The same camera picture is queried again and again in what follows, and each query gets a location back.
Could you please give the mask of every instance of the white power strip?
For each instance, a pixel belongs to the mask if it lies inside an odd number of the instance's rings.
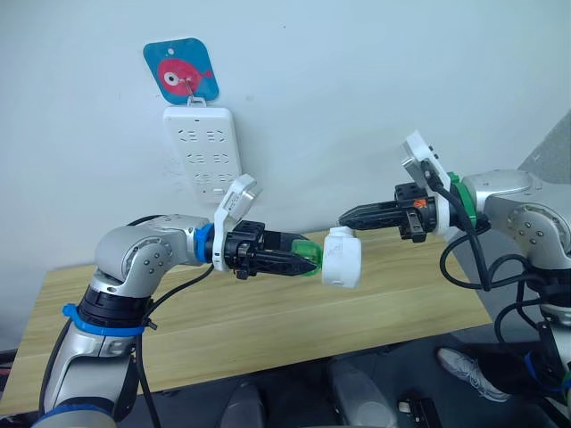
[[[196,199],[222,201],[242,174],[232,113],[221,107],[172,106],[163,119]]]

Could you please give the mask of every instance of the white sneaker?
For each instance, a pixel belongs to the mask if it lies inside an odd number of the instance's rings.
[[[444,370],[461,381],[468,382],[477,389],[480,396],[498,403],[503,403],[509,398],[509,394],[498,390],[484,377],[475,359],[450,348],[440,348],[436,356]]]

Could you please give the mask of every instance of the wire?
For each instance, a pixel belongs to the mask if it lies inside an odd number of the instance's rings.
[[[212,270],[214,270],[214,265],[210,265],[210,267],[208,269],[206,269],[202,274],[200,274],[199,276],[197,276],[194,279],[191,279],[190,281],[187,281],[175,288],[173,288],[172,290],[170,290],[169,292],[165,292],[155,303],[153,303],[151,305],[151,307],[145,312],[145,316],[144,319],[147,319],[149,316],[151,316],[151,314],[162,304],[164,303],[165,300],[167,300],[168,298],[172,297],[173,294],[176,294],[177,292],[181,292],[183,291],[185,288],[194,285],[200,281],[202,281],[206,276],[210,275]]]
[[[524,301],[524,291],[525,291],[525,281],[518,281],[517,282],[517,297],[516,297],[516,303],[521,303]],[[525,312],[524,309],[521,306],[518,306],[516,308],[517,313],[519,314],[520,317],[522,317],[522,319],[524,321],[526,321],[530,327],[532,327],[534,330],[538,330],[537,328],[537,324],[532,320],[532,318],[530,318]]]
[[[131,221],[127,226],[140,225],[141,223],[145,223],[146,221],[152,220],[152,219],[157,218],[157,217],[162,217],[162,216],[163,216],[163,214],[154,214],[152,216],[141,217],[141,218],[138,218],[137,220]]]
[[[482,244],[478,239],[474,225],[466,213],[466,209],[462,204],[462,201],[458,199],[455,195],[450,193],[448,190],[444,189],[442,184],[435,185],[434,190],[439,193],[444,199],[446,199],[452,207],[456,210],[456,215],[459,218],[462,228],[466,232],[466,236],[470,241],[470,247],[472,247],[472,253],[474,254],[474,261],[476,262],[476,269],[478,271],[478,276],[480,277],[481,288],[489,292],[492,289],[492,279],[488,274],[488,268],[485,264],[484,252],[482,250]]]
[[[535,306],[542,303],[543,303],[543,298],[533,299],[533,300],[523,300],[523,301],[517,301],[516,303],[511,303],[508,306],[506,306],[504,309],[502,309],[498,314],[498,316],[496,317],[496,320],[493,322],[493,331],[496,333],[498,342],[502,345],[508,346],[508,343],[505,341],[505,339],[503,338],[503,334],[501,333],[501,322],[509,312],[517,308]]]
[[[149,382],[146,379],[145,366],[143,363],[142,334],[138,334],[135,339],[135,354],[137,355],[135,366],[137,367],[139,382],[141,383],[141,389],[143,390],[143,396],[145,397],[146,406],[149,409],[149,414],[151,415],[151,421],[153,422],[153,427],[161,428],[161,419],[159,419],[159,413],[157,412],[157,407],[154,405],[153,395],[151,393],[151,389],[149,388]]]
[[[159,306],[162,303],[164,303],[168,298],[172,297],[177,292],[181,292],[184,289],[186,289],[187,287],[202,281],[206,276],[211,274],[212,270],[214,270],[214,265],[210,265],[210,267],[208,269],[206,269],[206,271],[204,271],[201,275],[197,276],[196,278],[191,279],[190,281],[187,281],[187,282],[173,288],[169,292],[164,293],[145,312],[145,315],[143,316],[143,325],[148,325],[148,323],[150,322],[149,316],[151,316],[151,314],[157,308],[159,308]],[[137,372],[139,375],[139,382],[141,383],[141,389],[143,390],[143,396],[145,398],[145,403],[149,409],[149,414],[151,415],[151,420],[153,421],[153,427],[154,428],[161,428],[161,420],[159,418],[157,408],[154,405],[153,395],[151,393],[151,388],[149,387],[149,382],[146,379],[145,365],[143,363],[143,335],[142,334],[138,334],[136,337],[135,355],[137,357],[136,358],[136,366],[137,366]]]
[[[475,231],[475,233],[476,233],[476,235],[481,235],[481,234],[487,232],[488,230],[490,230],[490,228],[491,228],[491,226],[489,224],[487,224],[483,228]],[[450,253],[452,252],[452,250],[454,250],[461,243],[464,243],[468,239],[469,239],[468,235],[461,236],[456,241],[453,241],[452,243],[450,243],[444,249],[442,255],[440,256],[440,262],[439,262],[440,271],[442,272],[443,276],[448,281],[450,281],[451,283],[453,283],[459,287],[468,288],[470,290],[482,290],[483,286],[481,284],[467,283],[464,281],[460,281],[459,279],[452,276],[450,274],[450,272],[448,272],[448,269],[446,268],[446,261],[448,259],[448,256],[450,256]],[[527,261],[527,259],[525,257],[520,256],[519,254],[506,254],[505,256],[502,256],[502,257],[498,258],[497,260],[495,260],[490,265],[490,268],[486,269],[486,275],[490,279],[493,279],[493,276],[494,276],[495,272],[498,270],[498,268],[502,264],[504,264],[505,262],[507,262],[509,260],[520,261],[524,265],[525,268],[530,267],[529,262]],[[516,283],[518,281],[535,281],[535,282],[545,284],[545,279],[542,278],[541,276],[535,275],[535,274],[530,274],[530,273],[524,271],[523,273],[521,273],[519,275],[510,276],[510,277],[502,279],[500,281],[491,281],[490,286],[491,286],[491,289],[494,289],[494,288],[498,288],[498,287],[503,287],[504,285]]]
[[[46,398],[46,388],[50,382],[52,369],[54,368],[55,358],[57,357],[57,354],[60,351],[60,348],[62,347],[63,339],[65,339],[65,334],[70,329],[70,325],[71,325],[71,318],[68,318],[67,322],[60,331],[60,334],[57,336],[54,347],[52,348],[52,353],[50,354],[50,357],[47,360],[46,370],[44,371],[44,377],[42,379],[42,386],[39,389],[39,405],[37,407],[37,417],[42,417],[46,413],[46,409],[44,408],[44,400]]]

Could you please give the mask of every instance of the electrical outlet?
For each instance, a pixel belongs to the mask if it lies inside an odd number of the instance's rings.
[[[197,200],[219,203],[242,174],[232,113],[205,106],[172,106],[163,115]]]

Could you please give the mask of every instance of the blue sticker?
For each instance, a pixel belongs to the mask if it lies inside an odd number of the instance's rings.
[[[219,93],[211,60],[203,42],[183,38],[168,42],[149,43],[143,49],[162,96],[171,104],[186,104],[189,89],[206,101]]]

